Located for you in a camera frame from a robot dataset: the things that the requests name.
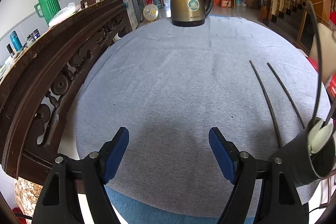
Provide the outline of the black utensil holder cup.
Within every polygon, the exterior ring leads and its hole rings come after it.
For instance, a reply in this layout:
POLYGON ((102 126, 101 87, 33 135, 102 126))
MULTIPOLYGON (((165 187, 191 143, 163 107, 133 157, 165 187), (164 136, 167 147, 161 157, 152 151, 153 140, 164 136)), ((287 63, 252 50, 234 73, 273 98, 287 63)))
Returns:
POLYGON ((323 124, 323 120, 314 118, 306 129, 270 156, 271 160, 276 157, 282 160, 296 187, 327 178, 335 164, 335 143, 332 139, 315 158, 310 156, 308 135, 319 124, 323 124))

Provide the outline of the white ceramic spoon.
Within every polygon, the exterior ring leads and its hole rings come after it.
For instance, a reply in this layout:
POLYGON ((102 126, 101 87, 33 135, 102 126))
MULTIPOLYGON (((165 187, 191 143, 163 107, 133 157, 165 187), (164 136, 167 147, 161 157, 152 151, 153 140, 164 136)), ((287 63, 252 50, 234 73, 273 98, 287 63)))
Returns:
POLYGON ((325 126, 322 126, 321 129, 316 134, 313 145, 312 145, 312 155, 317 154, 329 141, 333 133, 333 124, 329 123, 325 126))
POLYGON ((307 148, 308 148, 308 152, 309 152, 310 156, 313 153, 312 152, 313 140, 314 140, 316 134, 318 133, 318 131, 321 129, 322 125, 323 125, 323 120, 318 119, 317 123, 312 127, 312 129, 308 133, 308 136, 307 136, 307 148))

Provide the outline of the carved dark wooden bench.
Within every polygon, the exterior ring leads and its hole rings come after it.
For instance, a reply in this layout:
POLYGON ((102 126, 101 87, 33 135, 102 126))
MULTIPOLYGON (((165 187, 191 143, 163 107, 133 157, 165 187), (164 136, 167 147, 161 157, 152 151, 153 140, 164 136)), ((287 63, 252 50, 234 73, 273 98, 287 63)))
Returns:
POLYGON ((43 184, 89 71, 116 36, 131 32, 123 0, 102 0, 53 26, 1 80, 1 167, 43 184))

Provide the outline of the light blue table cloth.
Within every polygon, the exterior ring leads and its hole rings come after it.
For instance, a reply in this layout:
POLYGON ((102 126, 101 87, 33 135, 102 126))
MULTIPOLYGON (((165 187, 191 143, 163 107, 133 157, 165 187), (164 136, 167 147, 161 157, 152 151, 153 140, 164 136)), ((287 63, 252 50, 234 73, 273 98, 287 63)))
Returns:
POLYGON ((252 60, 271 101, 283 143, 313 114, 317 72, 297 48, 243 18, 210 16, 198 27, 169 19, 110 46, 87 76, 76 106, 80 157, 120 127, 130 141, 106 190, 129 223, 215 223, 230 197, 209 144, 217 127, 239 150, 267 160, 278 144, 252 60))

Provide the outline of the blue thermos bottle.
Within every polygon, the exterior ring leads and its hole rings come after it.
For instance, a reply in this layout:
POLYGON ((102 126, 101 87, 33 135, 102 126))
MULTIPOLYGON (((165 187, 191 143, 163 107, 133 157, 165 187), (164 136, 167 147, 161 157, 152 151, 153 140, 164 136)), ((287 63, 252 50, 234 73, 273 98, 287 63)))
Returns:
POLYGON ((10 40, 15 48, 15 50, 17 52, 21 51, 23 46, 21 44, 20 39, 18 38, 17 32, 16 31, 12 31, 10 34, 10 40))

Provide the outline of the beige sofa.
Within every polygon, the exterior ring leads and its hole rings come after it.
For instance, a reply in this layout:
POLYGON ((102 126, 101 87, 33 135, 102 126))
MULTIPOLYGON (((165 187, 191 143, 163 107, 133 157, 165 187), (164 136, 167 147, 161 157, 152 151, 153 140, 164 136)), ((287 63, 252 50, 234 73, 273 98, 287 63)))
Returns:
MULTIPOLYGON (((335 74, 336 69, 335 31, 332 31, 322 23, 318 23, 318 33, 322 49, 322 82, 326 84, 328 79, 335 74)), ((315 35, 308 60, 314 69, 318 71, 318 53, 315 35)))

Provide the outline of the white chest freezer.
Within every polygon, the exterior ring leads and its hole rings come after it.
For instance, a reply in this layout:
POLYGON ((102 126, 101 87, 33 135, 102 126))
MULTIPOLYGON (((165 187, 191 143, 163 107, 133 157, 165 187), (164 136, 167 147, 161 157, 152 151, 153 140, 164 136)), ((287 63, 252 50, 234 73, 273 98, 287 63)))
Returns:
POLYGON ((138 26, 138 20, 135 14, 133 3, 131 0, 123 0, 123 3, 126 7, 126 12, 131 24, 131 28, 134 31, 138 26))

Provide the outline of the green plastic jug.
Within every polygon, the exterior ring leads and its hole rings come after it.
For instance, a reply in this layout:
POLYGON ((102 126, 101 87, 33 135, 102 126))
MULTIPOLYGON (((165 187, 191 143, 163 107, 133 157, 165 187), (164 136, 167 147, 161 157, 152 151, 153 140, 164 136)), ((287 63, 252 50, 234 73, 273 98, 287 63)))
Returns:
POLYGON ((58 0, 38 0, 34 9, 39 18, 44 18, 49 25, 51 19, 61 10, 58 0))

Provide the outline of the small yellow fan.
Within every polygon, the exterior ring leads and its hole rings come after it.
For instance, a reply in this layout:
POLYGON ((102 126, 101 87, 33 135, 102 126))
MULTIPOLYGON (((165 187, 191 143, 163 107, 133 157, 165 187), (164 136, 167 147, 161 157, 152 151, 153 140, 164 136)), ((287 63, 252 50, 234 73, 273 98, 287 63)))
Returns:
POLYGON ((157 20, 159 14, 159 9, 155 4, 148 4, 144 7, 143 9, 143 17, 148 21, 148 22, 153 22, 157 20))

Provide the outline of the gold electric kettle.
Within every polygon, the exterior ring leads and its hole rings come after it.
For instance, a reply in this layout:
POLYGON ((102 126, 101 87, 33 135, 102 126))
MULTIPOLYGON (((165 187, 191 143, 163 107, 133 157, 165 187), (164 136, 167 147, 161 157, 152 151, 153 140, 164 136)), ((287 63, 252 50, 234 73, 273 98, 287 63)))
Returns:
POLYGON ((196 27, 205 23, 214 0, 170 0, 172 24, 179 27, 196 27))

